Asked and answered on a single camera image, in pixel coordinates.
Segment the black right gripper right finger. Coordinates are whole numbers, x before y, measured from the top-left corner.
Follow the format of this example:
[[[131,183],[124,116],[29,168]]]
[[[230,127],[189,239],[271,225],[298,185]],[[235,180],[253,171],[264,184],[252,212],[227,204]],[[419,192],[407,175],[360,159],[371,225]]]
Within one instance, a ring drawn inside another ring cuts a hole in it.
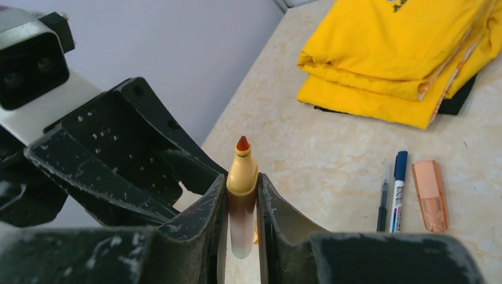
[[[264,283],[484,283],[468,250],[443,234],[334,233],[258,177]]]

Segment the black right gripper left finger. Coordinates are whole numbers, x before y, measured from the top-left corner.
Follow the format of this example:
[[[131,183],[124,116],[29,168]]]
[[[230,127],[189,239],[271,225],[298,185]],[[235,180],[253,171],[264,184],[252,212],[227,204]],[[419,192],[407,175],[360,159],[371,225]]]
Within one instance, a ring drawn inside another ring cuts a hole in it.
[[[226,187],[158,227],[35,228],[1,234],[2,283],[222,283]]]

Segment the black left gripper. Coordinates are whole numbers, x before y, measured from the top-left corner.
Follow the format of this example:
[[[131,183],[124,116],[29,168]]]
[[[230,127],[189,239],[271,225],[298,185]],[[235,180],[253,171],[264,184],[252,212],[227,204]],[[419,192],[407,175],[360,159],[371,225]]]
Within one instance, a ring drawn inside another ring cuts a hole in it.
[[[162,225],[179,214],[178,182],[203,195],[228,176],[142,77],[72,111],[24,155],[104,226]]]

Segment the pink highlighter pen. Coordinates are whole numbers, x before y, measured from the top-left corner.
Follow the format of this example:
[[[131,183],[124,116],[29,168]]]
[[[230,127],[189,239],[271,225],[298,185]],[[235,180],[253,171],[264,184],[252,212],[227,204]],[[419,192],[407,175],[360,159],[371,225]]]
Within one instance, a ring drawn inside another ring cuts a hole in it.
[[[258,164],[252,157],[252,146],[243,135],[235,145],[226,181],[231,250],[238,259],[248,257],[255,241],[258,173]]]

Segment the thin black pen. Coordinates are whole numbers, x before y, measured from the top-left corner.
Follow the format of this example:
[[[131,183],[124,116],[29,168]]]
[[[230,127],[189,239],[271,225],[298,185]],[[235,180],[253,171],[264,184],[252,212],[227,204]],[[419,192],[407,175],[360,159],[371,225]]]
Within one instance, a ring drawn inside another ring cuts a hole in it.
[[[381,197],[380,197],[378,218],[376,224],[377,232],[384,232],[386,230],[386,223],[387,223],[387,206],[388,206],[388,194],[390,189],[391,165],[389,163],[384,163],[384,169],[385,172],[382,175]]]

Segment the white marker pen black tip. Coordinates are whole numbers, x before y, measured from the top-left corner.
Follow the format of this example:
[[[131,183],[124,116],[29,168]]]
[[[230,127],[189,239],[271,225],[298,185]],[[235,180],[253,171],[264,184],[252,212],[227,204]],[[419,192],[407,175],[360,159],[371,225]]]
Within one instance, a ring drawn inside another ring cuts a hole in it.
[[[392,197],[392,208],[390,218],[390,233],[399,233],[401,228],[401,211],[403,207],[403,190],[404,182],[402,180],[395,180],[394,192]]]

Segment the orange highlighter pen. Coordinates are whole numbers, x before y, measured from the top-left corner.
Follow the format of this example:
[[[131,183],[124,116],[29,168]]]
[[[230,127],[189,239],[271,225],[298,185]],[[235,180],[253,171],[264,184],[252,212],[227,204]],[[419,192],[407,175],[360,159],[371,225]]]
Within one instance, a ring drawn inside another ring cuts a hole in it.
[[[435,160],[422,160],[411,168],[425,229],[432,233],[447,231],[448,214],[439,164]]]

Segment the blue pen cap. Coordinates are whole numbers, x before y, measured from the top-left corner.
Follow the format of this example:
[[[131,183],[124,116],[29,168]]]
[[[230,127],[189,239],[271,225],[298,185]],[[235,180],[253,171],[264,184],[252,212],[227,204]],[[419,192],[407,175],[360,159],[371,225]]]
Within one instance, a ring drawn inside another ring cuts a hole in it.
[[[395,158],[394,179],[404,182],[406,180],[408,151],[399,151]]]

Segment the yellow folded shirt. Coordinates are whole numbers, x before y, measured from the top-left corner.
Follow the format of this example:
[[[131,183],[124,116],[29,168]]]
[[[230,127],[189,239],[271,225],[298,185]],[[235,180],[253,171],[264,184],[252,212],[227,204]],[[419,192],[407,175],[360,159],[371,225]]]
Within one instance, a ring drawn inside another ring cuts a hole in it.
[[[500,52],[500,1],[335,1],[300,52],[297,98],[427,129]]]

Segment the black cloth under shirt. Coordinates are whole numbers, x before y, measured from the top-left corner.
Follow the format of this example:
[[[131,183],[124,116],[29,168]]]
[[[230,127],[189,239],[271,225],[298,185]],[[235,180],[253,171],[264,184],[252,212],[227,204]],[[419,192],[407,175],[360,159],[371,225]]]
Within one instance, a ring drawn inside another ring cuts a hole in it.
[[[474,86],[477,75],[470,78],[451,99],[444,99],[439,107],[438,114],[458,115],[468,99]]]

